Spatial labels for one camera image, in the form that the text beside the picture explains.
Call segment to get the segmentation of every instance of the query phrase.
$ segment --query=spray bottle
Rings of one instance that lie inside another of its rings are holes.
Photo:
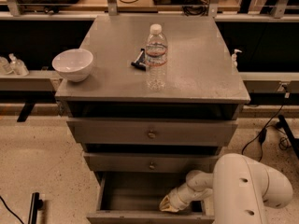
[[[28,71],[25,63],[22,60],[17,59],[13,53],[9,54],[9,58],[11,60],[10,66],[15,75],[24,77],[29,74],[29,71]]]

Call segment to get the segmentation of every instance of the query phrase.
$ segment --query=plastic bottle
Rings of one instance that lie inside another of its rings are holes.
[[[3,74],[10,74],[13,72],[10,63],[5,57],[0,57],[0,71]]]
[[[239,49],[234,49],[234,54],[232,55],[232,61],[233,61],[233,64],[235,65],[235,67],[237,67],[236,57],[237,57],[238,52],[242,52],[242,51]]]
[[[14,72],[15,75],[18,76],[27,76],[29,74],[29,71],[27,70],[27,67],[25,65],[25,63],[20,60],[17,59],[14,54],[9,54],[9,58],[11,60],[10,62],[10,66]]]
[[[160,91],[166,85],[167,78],[166,36],[162,33],[160,24],[152,24],[146,46],[145,63],[148,67],[147,84],[153,91]]]

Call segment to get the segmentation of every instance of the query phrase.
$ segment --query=table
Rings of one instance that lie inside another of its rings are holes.
[[[168,39],[167,83],[146,86],[146,73],[131,66],[150,25]],[[159,201],[191,169],[213,170],[218,154],[249,102],[215,22],[209,17],[99,15],[81,47],[95,67],[79,83],[63,80],[56,99],[84,149],[101,191],[91,223],[212,223],[193,205],[178,215],[158,211]]]

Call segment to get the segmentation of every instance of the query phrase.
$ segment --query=speckled floor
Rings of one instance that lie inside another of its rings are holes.
[[[244,110],[230,145],[221,153],[240,153],[275,111],[276,107]],[[38,224],[89,223],[86,214],[96,208],[99,185],[82,158],[81,146],[66,126],[66,117],[58,116],[55,106],[44,109],[37,105],[28,120],[19,123],[19,112],[14,105],[0,105],[0,195],[24,223],[28,222],[33,192],[39,192],[45,201],[44,210],[38,211]],[[298,108],[282,112],[299,138]],[[291,148],[279,149],[279,139],[283,136],[268,128],[262,163],[287,176],[294,195],[287,207],[266,209],[271,224],[295,224],[299,219],[299,160]],[[256,142],[246,149],[246,155],[252,158],[258,159],[260,154]],[[0,223],[20,223],[2,203]]]

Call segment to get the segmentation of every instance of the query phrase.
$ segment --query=white bowl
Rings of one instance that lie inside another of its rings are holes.
[[[86,49],[69,49],[58,54],[53,59],[52,66],[63,78],[80,82],[93,69],[93,54]]]

